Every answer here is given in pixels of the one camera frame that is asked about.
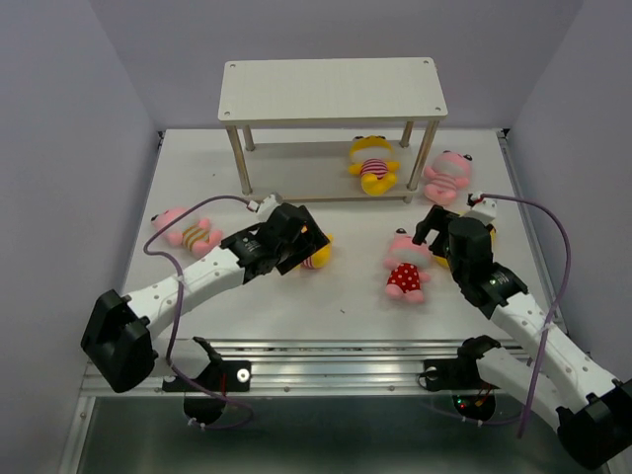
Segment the yellow plush pink-striped shirt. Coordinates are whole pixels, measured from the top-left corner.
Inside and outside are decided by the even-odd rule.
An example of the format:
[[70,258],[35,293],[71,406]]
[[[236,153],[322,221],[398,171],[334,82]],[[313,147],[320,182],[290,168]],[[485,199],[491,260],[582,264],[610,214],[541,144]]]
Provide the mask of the yellow plush pink-striped shirt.
[[306,270],[319,270],[324,268],[332,257],[332,247],[334,242],[334,236],[332,234],[328,234],[327,238],[329,243],[318,250],[315,254],[305,259],[300,267]]

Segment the yellow plush red-striped shirt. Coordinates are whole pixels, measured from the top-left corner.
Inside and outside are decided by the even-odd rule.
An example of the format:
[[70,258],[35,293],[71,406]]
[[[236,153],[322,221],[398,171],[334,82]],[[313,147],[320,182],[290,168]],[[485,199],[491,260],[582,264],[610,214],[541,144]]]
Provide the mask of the yellow plush red-striped shirt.
[[387,193],[398,182],[400,162],[391,143],[382,135],[356,136],[349,152],[348,171],[360,179],[361,189],[371,197]]

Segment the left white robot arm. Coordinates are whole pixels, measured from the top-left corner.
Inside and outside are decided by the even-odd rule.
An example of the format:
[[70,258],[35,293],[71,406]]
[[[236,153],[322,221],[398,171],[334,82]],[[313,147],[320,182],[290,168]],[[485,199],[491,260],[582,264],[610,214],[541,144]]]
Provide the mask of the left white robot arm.
[[163,280],[96,300],[80,346],[117,393],[135,388],[154,369],[154,341],[180,317],[212,297],[273,270],[284,275],[330,243],[305,206],[281,203],[267,220],[224,238],[206,256]]

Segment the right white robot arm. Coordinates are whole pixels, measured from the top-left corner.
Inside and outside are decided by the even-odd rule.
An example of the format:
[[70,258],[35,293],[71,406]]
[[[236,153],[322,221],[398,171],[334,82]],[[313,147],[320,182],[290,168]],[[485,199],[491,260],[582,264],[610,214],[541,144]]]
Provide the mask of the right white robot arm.
[[454,375],[466,385],[488,382],[537,414],[583,468],[595,470],[631,445],[631,383],[600,367],[547,319],[526,284],[495,262],[480,214],[434,205],[413,241],[437,233],[431,252],[446,259],[461,294],[532,358],[526,365],[487,337],[464,343]]

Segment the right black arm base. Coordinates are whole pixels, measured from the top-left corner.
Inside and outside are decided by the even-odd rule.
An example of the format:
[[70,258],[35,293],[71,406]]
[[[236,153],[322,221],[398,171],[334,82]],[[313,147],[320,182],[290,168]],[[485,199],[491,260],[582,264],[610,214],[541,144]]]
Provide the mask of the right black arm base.
[[498,425],[491,419],[496,411],[495,390],[497,386],[484,381],[477,362],[491,349],[501,344],[489,336],[467,339],[454,358],[430,358],[422,361],[422,372],[417,376],[418,384],[430,391],[455,391],[452,403],[456,415],[466,422],[483,425]]

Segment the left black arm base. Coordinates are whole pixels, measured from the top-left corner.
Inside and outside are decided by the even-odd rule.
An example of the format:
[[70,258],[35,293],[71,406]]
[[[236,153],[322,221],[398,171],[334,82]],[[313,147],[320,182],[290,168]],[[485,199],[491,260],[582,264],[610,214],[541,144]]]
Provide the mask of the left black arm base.
[[[202,337],[193,341],[203,350],[205,362],[203,370],[196,378],[188,378],[175,371],[164,377],[161,388],[166,393],[204,393],[202,397],[185,397],[183,411],[191,427],[201,431],[220,431],[242,428],[254,420],[254,410],[246,403],[228,398],[228,392],[245,393],[250,390],[252,364],[248,360],[224,361],[221,354]],[[219,425],[218,420],[226,409],[239,408],[245,418],[229,425]]]

